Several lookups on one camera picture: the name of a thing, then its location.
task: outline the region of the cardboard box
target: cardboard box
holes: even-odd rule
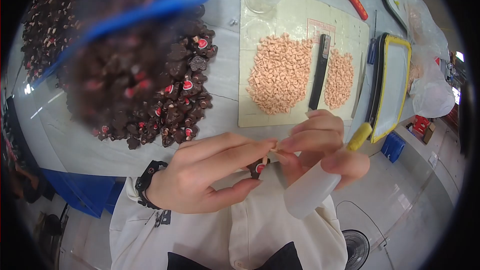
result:
[[[428,144],[428,141],[432,138],[435,131],[435,124],[430,123],[430,125],[425,130],[425,135],[423,135],[423,143]]]

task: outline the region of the white plastic bottle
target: white plastic bottle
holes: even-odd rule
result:
[[[325,172],[318,162],[285,190],[286,210],[297,219],[305,218],[332,193],[341,178],[339,174]]]

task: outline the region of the fan grille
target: fan grille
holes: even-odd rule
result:
[[[345,270],[358,270],[367,260],[370,252],[370,243],[361,231],[348,229],[342,231],[342,234],[345,237],[346,251],[348,253]]]

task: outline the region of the black scraper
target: black scraper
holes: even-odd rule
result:
[[[315,79],[313,80],[310,101],[308,103],[308,107],[311,110],[316,110],[318,108],[318,102],[320,101],[320,95],[324,85],[325,72],[327,70],[330,41],[331,38],[329,35],[322,34],[320,36],[320,49],[318,51],[317,68],[315,69]]]

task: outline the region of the workbench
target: workbench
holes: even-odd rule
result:
[[[360,19],[348,0],[319,1]],[[369,15],[366,20],[370,27],[369,38],[373,37],[375,9],[378,10],[377,36],[387,32],[406,38],[406,32],[387,12],[382,0],[360,2]],[[207,110],[205,119],[198,123],[200,133],[197,138],[233,132],[255,140],[271,137],[282,140],[294,125],[238,127],[240,27],[231,26],[230,21],[240,20],[240,4],[241,0],[209,0],[205,4],[206,14],[202,19],[210,29],[215,30],[213,43],[219,51],[206,71],[208,81],[205,87],[213,96],[213,109]],[[107,139],[101,142],[80,125],[72,123],[71,114],[67,111],[66,94],[55,87],[58,82],[55,75],[26,94],[27,71],[21,66],[23,52],[20,51],[22,31],[23,26],[20,26],[10,52],[7,96],[14,95],[21,129],[39,167],[70,173],[127,177],[141,175],[151,160],[171,159],[178,148],[176,143],[164,148],[161,139],[157,138],[152,144],[129,150],[124,140],[112,142]],[[349,141],[365,121],[372,77],[373,66],[368,64],[355,117],[344,122],[344,142]],[[412,100],[407,95],[400,121],[413,115]]]

